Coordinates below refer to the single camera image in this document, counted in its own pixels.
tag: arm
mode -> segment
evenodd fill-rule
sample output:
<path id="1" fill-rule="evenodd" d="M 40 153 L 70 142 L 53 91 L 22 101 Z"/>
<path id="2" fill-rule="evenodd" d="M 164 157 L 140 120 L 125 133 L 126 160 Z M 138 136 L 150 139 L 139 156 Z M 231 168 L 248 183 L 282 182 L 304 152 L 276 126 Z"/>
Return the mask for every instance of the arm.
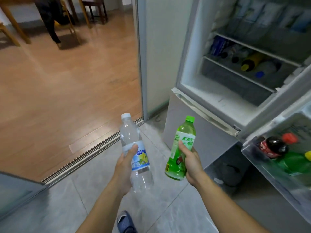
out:
<path id="1" fill-rule="evenodd" d="M 96 200 L 91 212 L 76 233 L 112 232 L 120 202 L 131 186 L 131 160 L 137 153 L 138 146 L 133 145 L 126 157 L 119 157 L 115 173 L 106 188 Z"/>
<path id="2" fill-rule="evenodd" d="M 204 205 L 220 233 L 268 233 L 255 219 L 239 207 L 204 172 L 198 153 L 180 141 L 180 150 L 186 155 L 186 178 L 199 192 Z"/>

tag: blue shoe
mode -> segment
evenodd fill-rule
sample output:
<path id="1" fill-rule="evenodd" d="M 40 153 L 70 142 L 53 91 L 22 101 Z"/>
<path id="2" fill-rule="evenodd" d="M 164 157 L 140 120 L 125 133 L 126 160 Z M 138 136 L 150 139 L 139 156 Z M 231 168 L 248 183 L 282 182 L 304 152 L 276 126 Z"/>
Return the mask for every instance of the blue shoe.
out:
<path id="1" fill-rule="evenodd" d="M 137 232 L 133 220 L 128 211 L 122 211 L 117 219 L 117 226 L 120 233 Z"/>

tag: blue bottle cap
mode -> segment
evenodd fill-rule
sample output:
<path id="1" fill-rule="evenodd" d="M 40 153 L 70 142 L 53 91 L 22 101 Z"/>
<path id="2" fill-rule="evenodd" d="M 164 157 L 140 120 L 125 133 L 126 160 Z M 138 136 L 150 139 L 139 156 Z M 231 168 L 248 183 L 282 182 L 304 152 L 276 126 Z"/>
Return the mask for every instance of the blue bottle cap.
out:
<path id="1" fill-rule="evenodd" d="M 259 71 L 255 74 L 256 78 L 262 78 L 265 75 L 265 73 L 263 71 Z"/>

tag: green bottle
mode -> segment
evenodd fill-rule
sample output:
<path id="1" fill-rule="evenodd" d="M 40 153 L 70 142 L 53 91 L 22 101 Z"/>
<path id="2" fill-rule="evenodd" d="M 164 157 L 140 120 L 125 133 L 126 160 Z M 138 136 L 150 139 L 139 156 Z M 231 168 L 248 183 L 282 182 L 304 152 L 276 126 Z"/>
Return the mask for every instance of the green bottle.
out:
<path id="1" fill-rule="evenodd" d="M 171 156 L 165 167 L 165 174 L 174 180 L 183 180 L 186 174 L 185 154 L 178 148 L 178 141 L 182 141 L 189 150 L 196 136 L 193 126 L 194 117 L 187 116 L 186 121 L 176 131 Z"/>
<path id="2" fill-rule="evenodd" d="M 296 176 L 311 172 L 311 151 L 305 154 L 289 152 L 276 160 L 277 164 L 289 175 Z"/>

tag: yellow bottle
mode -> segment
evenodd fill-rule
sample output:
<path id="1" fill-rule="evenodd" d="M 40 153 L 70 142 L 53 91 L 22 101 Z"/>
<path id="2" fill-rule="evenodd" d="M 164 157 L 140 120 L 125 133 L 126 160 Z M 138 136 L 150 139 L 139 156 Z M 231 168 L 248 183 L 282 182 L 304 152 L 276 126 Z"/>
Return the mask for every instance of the yellow bottle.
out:
<path id="1" fill-rule="evenodd" d="M 241 70 L 242 71 L 251 71 L 259 65 L 261 61 L 263 61 L 266 58 L 265 54 L 262 54 L 260 52 L 256 52 L 254 54 L 251 54 L 249 57 L 244 59 L 242 61 Z"/>

